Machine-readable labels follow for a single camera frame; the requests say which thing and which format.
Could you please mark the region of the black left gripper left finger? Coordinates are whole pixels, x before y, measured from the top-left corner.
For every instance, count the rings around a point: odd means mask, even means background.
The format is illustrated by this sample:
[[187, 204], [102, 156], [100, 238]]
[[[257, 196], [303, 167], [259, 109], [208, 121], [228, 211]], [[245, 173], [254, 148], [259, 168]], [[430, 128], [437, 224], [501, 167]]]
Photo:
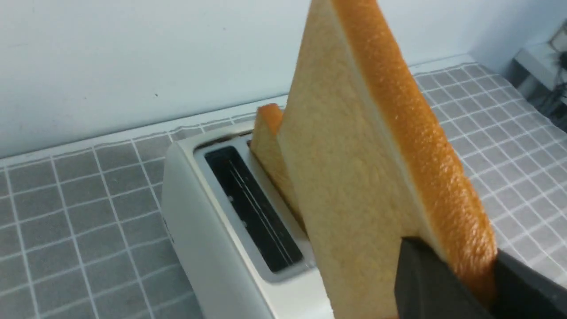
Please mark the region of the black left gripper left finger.
[[492, 315], [424, 241], [403, 238], [395, 280], [401, 319], [491, 319]]

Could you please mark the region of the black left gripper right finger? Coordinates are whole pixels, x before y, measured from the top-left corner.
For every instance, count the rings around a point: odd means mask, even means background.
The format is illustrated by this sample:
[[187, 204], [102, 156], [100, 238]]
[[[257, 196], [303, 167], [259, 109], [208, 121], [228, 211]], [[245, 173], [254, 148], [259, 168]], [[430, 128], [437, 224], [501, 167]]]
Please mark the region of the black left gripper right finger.
[[494, 319], [565, 319], [567, 291], [504, 250], [495, 266]]

